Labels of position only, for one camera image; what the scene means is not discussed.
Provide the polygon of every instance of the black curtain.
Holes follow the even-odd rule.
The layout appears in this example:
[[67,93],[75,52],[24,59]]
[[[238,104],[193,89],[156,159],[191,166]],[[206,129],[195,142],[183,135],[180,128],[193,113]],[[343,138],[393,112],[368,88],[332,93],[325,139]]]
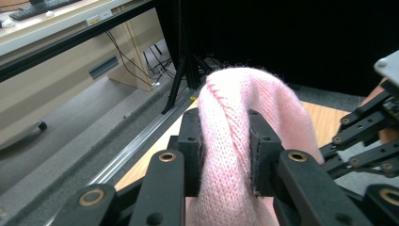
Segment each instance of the black curtain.
[[289,83],[367,95],[374,63],[399,50],[399,1],[183,2],[194,54]]

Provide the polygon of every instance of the keyboard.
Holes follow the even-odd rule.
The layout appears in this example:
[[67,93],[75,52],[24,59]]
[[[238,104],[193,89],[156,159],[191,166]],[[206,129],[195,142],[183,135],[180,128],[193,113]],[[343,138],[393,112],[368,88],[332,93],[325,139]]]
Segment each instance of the keyboard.
[[24,19],[28,19],[37,15],[40,15],[42,13],[46,13],[47,11],[56,9],[56,8],[62,8],[67,5],[70,5],[75,2],[79,2],[81,0],[49,0],[49,1],[44,1],[42,3],[34,4],[34,5],[29,5],[29,6],[24,6],[20,10],[12,13],[9,15],[10,18],[16,20],[16,21],[21,21]]

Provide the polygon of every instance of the pink knitted fabric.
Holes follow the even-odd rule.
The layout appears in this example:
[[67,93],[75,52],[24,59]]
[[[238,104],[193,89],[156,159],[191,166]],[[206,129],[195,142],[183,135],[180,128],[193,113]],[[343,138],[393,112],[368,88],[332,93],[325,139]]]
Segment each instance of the pink knitted fabric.
[[199,96],[207,150],[199,197],[187,199],[187,225],[278,225],[272,199],[251,192],[248,109],[263,115],[285,149],[323,162],[307,111],[278,78],[250,68],[212,73]]

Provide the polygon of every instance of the black plastic part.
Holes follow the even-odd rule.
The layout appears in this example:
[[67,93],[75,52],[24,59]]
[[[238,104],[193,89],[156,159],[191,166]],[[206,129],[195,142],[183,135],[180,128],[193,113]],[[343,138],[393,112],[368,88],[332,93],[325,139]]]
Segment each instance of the black plastic part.
[[327,162],[329,159],[334,158],[335,156],[337,156],[337,149],[336,149],[336,145],[333,143],[328,143],[325,146],[323,146],[322,148],[320,148],[320,152],[322,154],[322,156],[324,157],[325,161]]
[[348,115],[342,117],[341,118],[342,125],[340,128],[340,131],[349,127],[350,125],[355,124],[360,119],[363,119],[363,118],[371,115],[373,112],[380,110],[381,105],[384,102],[384,100],[386,100],[390,96],[391,95],[387,91],[383,91],[380,94],[378,94],[376,97],[374,97],[372,100],[370,100],[368,103],[366,103],[365,105],[358,107],[352,113],[349,113]]
[[356,154],[349,158],[349,165],[354,169],[362,168],[393,157],[399,153],[399,139],[386,143],[384,145],[375,147],[367,152]]
[[363,206],[363,197],[360,196],[360,194],[355,193],[343,186],[340,186],[341,190],[346,194],[346,196],[360,209],[362,210],[364,208]]
[[363,202],[365,213],[374,225],[399,225],[399,188],[368,186]]
[[179,136],[170,136],[167,149],[178,151],[179,150],[178,140]]
[[158,152],[152,156],[129,225],[184,225],[184,213],[184,156]]
[[281,201],[279,197],[275,197],[273,199],[273,207],[280,226],[300,225],[300,215],[293,206]]
[[387,123],[387,117],[380,111],[352,124],[350,127],[338,133],[333,139],[336,150],[345,150],[356,143],[368,139],[383,129]]
[[40,121],[40,124],[39,124],[39,129],[41,130],[41,131],[43,131],[43,130],[46,130],[47,129],[47,124],[46,124],[46,122],[45,121]]
[[301,225],[372,225],[308,153],[283,151],[278,173],[295,202]]
[[382,104],[383,109],[386,110],[393,118],[394,123],[390,127],[398,128],[397,123],[399,121],[399,100],[394,96],[387,98]]
[[270,185],[271,163],[279,160],[279,153],[284,149],[279,136],[261,114],[249,110],[251,183],[256,196],[273,196]]
[[390,80],[386,80],[381,84],[381,87],[391,95],[393,95],[396,98],[399,98],[399,88],[394,85]]
[[178,150],[184,155],[186,197],[197,197],[200,193],[202,149],[204,148],[201,140],[199,109],[187,110],[183,114],[178,138]]
[[[90,206],[80,204],[81,197],[87,192],[102,190],[104,198],[98,203]],[[54,226],[99,226],[114,225],[117,214],[113,205],[116,200],[116,192],[110,185],[90,185],[85,186],[73,195],[61,210],[57,213],[52,225]]]
[[343,162],[343,160],[336,155],[322,164],[321,168],[328,173],[332,179],[337,179],[351,171],[347,166],[348,164]]
[[143,180],[144,178],[140,178],[118,191],[115,209],[119,217],[115,225],[122,226],[129,223]]

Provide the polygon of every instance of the bolt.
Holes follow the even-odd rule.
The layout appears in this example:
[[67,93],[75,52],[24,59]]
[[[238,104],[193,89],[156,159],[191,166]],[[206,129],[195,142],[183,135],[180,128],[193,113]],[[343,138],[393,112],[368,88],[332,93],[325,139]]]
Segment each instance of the bolt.
[[381,58],[377,61],[376,66],[378,68],[383,68],[383,67],[387,66],[387,64],[388,64],[388,60],[386,58]]
[[349,119],[348,118],[343,119],[343,124],[348,124],[348,123],[349,123]]
[[358,160],[357,158],[353,158],[353,159],[350,160],[350,162],[351,162],[353,165],[356,165],[356,164],[358,164],[359,160]]
[[340,143],[341,142],[341,138],[340,137],[335,137],[333,141],[334,141],[334,143]]
[[392,169],[392,164],[391,163],[384,163],[382,164],[382,168],[385,170],[390,170]]

